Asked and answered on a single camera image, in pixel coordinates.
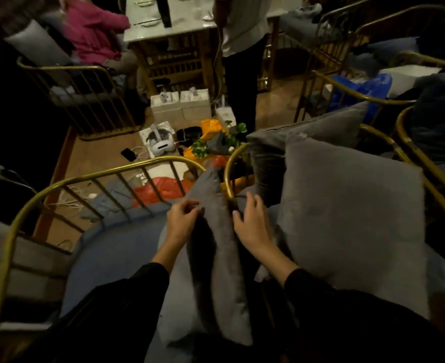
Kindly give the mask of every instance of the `blue bag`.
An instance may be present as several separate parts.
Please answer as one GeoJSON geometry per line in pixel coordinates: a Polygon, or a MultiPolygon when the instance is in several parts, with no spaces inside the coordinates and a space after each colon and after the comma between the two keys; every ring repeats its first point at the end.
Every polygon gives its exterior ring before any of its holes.
{"type": "MultiPolygon", "coordinates": [[[[378,98],[378,99],[386,99],[387,93],[389,93],[389,89],[391,89],[391,85],[393,84],[393,78],[389,74],[379,74],[374,79],[366,81],[364,83],[353,83],[347,78],[343,76],[333,76],[337,83],[345,85],[352,90],[355,90],[361,94],[367,95],[369,97],[378,98]]],[[[346,95],[342,104],[339,106],[340,98],[342,97],[342,91],[335,89],[332,95],[332,99],[330,104],[328,105],[327,112],[335,111],[336,109],[341,109],[345,107],[349,107],[356,103],[361,102],[361,100],[346,95]]],[[[367,113],[365,114],[363,123],[370,123],[377,115],[377,110],[379,109],[378,103],[370,103],[369,108],[367,109],[367,113]]]]}

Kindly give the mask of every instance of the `black bottle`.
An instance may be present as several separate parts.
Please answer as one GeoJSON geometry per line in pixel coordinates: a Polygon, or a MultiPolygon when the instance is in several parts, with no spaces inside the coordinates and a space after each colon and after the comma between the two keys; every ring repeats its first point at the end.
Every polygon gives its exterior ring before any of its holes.
{"type": "Polygon", "coordinates": [[[162,23],[165,28],[172,27],[172,20],[170,19],[169,1],[157,0],[157,7],[159,8],[162,23]]]}

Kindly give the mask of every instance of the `person in pink shirt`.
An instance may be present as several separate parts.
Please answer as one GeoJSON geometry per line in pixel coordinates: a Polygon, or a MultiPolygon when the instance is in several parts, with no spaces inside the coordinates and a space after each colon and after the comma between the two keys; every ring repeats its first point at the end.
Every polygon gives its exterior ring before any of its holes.
{"type": "Polygon", "coordinates": [[[132,51],[123,51],[118,33],[130,28],[129,19],[100,9],[91,0],[59,0],[66,13],[65,37],[73,43],[81,63],[103,65],[127,75],[128,89],[145,93],[142,72],[132,51]]]}

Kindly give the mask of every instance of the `pink shirt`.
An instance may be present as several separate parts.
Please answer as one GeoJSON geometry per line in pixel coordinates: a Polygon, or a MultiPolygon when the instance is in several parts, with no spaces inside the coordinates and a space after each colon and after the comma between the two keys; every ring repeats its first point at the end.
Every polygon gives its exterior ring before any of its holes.
{"type": "Polygon", "coordinates": [[[120,60],[116,33],[130,28],[129,19],[100,9],[90,2],[68,0],[64,23],[65,37],[73,43],[84,64],[104,64],[120,60]]]}

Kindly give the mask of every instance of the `red plastic bag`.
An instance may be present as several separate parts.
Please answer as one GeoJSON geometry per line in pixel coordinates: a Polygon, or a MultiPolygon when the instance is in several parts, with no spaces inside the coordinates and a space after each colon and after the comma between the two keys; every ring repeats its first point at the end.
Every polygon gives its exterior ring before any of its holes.
{"type": "MultiPolygon", "coordinates": [[[[176,198],[184,197],[182,195],[182,192],[180,191],[179,185],[177,184],[177,180],[175,178],[155,177],[153,179],[153,182],[164,200],[174,200],[176,198]]],[[[194,185],[193,182],[186,181],[185,179],[183,179],[181,183],[182,183],[182,188],[186,193],[190,190],[192,185],[194,185]]],[[[145,205],[155,204],[157,202],[160,202],[159,198],[157,197],[157,194],[155,193],[150,183],[147,183],[142,187],[137,187],[133,190],[135,191],[138,198],[145,205]]],[[[140,207],[140,204],[136,199],[133,199],[133,207],[140,207]]]]}

